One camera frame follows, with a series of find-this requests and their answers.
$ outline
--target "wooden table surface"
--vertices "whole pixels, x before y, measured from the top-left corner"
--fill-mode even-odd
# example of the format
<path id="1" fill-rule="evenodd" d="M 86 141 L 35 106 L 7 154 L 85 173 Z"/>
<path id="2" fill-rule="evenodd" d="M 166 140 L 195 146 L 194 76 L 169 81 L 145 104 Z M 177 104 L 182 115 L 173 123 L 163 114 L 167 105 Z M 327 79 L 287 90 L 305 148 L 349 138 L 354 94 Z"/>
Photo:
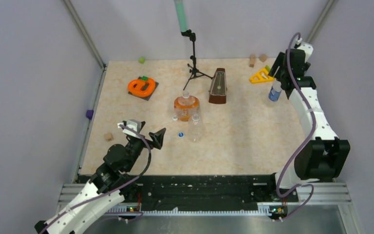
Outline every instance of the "wooden table surface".
<path id="1" fill-rule="evenodd" d="M 203 138 L 192 142 L 187 137 L 187 122 L 174 121 L 174 100 L 182 95 L 189 77 L 190 60 L 111 61 L 101 91 L 87 146 L 82 175 L 90 175 L 103 163 L 109 147 L 125 145 L 125 135 L 117 123 L 127 119 L 145 121 L 141 132 L 167 128 L 161 150 L 152 150 L 147 175 L 245 175 L 279 172 L 304 140 L 299 118 L 285 93 L 279 101 L 268 99 L 271 83 L 251 84 L 250 76 L 265 63 L 257 59 L 254 68 L 248 58 L 199 59 L 200 71 L 213 76 L 216 68 L 226 70 L 227 103 L 208 103 L 211 80 L 190 81 L 186 90 L 200 100 L 204 122 Z M 139 76 L 153 78 L 159 85 L 149 101 L 129 95 L 128 83 Z M 107 142 L 104 134 L 114 140 Z M 178 133 L 186 134 L 179 138 Z M 147 162 L 145 149 L 130 174 L 138 174 Z"/>

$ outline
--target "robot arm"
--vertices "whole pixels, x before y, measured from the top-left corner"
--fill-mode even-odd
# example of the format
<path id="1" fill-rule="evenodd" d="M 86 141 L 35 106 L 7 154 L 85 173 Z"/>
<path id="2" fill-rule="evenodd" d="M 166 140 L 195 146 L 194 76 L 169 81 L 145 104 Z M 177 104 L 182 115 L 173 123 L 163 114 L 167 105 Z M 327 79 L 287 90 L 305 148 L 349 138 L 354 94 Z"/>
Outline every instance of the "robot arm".
<path id="1" fill-rule="evenodd" d="M 118 123 L 118 128 L 121 128 L 120 125 L 139 133 L 145 122 L 131 119 Z M 126 172 L 131 170 L 146 145 L 134 132 L 128 129 L 124 129 L 123 132 L 127 135 L 127 145 L 115 144 L 111 146 L 103 158 L 104 163 L 97 168 L 81 192 L 57 215 L 35 225 L 38 233 L 41 233 L 54 219 L 57 219 L 42 233 L 82 234 L 106 211 L 137 194 L 137 184 L 130 182 L 131 177 Z M 146 142 L 151 149 L 161 149 L 165 132 L 166 129 L 163 128 L 157 133 L 149 133 L 152 140 L 146 139 Z"/>
<path id="2" fill-rule="evenodd" d="M 329 180 L 338 177 L 350 150 L 347 140 L 340 140 L 330 127 L 319 104 L 316 84 L 312 77 L 305 76 L 310 63 L 307 62 L 313 52 L 313 46 L 297 41 L 295 48 L 285 53 L 280 52 L 269 75 L 281 83 L 282 90 L 298 113 L 300 124 L 306 137 L 312 129 L 311 112 L 317 124 L 315 131 L 302 151 L 296 156 L 294 165 L 286 171 L 280 184 L 281 188 L 290 188 L 295 184 L 303 184 L 317 180 Z M 308 109 L 288 73 L 286 55 L 290 53 L 290 64 L 293 75 L 301 92 L 307 98 L 312 109 Z"/>

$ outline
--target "brown metronome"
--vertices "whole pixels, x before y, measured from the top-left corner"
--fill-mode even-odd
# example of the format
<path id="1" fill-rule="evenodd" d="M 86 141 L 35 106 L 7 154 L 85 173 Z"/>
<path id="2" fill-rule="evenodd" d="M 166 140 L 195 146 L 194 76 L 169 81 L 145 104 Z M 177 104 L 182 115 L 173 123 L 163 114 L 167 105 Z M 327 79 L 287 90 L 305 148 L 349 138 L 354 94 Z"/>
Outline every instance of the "brown metronome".
<path id="1" fill-rule="evenodd" d="M 225 104 L 227 86 L 225 79 L 225 69 L 217 68 L 214 73 L 213 80 L 211 81 L 211 86 L 209 90 L 208 102 L 213 104 Z"/>

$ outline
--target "yellow toy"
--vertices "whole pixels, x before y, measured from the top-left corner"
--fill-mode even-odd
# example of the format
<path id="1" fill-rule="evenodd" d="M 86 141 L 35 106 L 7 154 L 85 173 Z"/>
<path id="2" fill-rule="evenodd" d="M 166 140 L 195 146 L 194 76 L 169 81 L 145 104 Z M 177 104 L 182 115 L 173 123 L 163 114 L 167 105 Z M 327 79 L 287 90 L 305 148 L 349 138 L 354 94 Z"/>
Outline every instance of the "yellow toy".
<path id="1" fill-rule="evenodd" d="M 270 71 L 270 67 L 266 65 L 263 69 L 258 71 L 256 74 L 252 75 L 252 77 L 250 77 L 249 79 L 250 83 L 256 84 L 256 83 L 273 81 L 274 78 L 269 76 L 269 71 Z"/>

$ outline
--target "wooden cube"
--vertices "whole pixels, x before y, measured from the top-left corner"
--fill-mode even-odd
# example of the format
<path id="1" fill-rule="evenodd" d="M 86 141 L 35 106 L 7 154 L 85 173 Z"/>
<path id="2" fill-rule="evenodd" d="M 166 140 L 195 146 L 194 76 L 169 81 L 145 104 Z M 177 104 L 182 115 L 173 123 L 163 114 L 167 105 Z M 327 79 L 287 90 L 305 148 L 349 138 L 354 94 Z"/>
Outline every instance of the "wooden cube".
<path id="1" fill-rule="evenodd" d="M 112 133 L 105 133 L 104 134 L 104 139 L 106 141 L 112 141 L 112 140 L 114 140 L 114 137 L 112 137 Z"/>
<path id="2" fill-rule="evenodd" d="M 254 67 L 254 64 L 256 63 L 256 55 L 255 54 L 251 54 L 250 55 L 250 63 L 249 63 L 249 67 Z"/>
<path id="3" fill-rule="evenodd" d="M 268 59 L 269 57 L 266 55 L 266 54 L 262 54 L 262 55 L 260 55 L 260 61 L 262 61 L 262 62 L 266 62 L 266 60 Z"/>

